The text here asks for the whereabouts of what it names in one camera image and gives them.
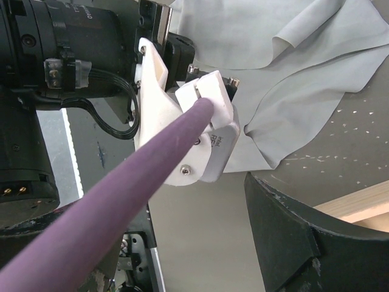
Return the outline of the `grey underwear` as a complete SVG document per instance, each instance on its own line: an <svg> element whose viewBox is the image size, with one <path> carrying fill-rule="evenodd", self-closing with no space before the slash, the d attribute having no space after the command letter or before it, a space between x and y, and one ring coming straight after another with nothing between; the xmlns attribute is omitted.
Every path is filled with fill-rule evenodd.
<svg viewBox="0 0 389 292"><path fill-rule="evenodd" d="M273 170L320 132L388 57L371 1L174 1L170 30L195 62L239 80L241 134L225 171Z"/></svg>

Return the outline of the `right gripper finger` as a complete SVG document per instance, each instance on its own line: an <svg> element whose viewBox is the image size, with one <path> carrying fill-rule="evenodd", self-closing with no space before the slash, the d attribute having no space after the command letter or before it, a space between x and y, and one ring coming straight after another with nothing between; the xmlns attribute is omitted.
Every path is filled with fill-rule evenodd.
<svg viewBox="0 0 389 292"><path fill-rule="evenodd" d="M320 212L251 173L244 191L266 291L388 291L388 233Z"/></svg>

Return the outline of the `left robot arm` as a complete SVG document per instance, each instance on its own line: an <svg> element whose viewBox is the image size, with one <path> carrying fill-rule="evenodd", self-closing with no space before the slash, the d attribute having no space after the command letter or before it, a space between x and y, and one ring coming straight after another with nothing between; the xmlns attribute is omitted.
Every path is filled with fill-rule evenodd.
<svg viewBox="0 0 389 292"><path fill-rule="evenodd" d="M87 111L110 136L129 141L146 125L136 95L142 40L182 81L193 43L170 33L170 9L153 1L107 1L95 8L64 1L1 2L1 290L105 291L119 247L83 283L64 278L64 262L40 267L47 249L18 254L63 213L39 111Z"/></svg>

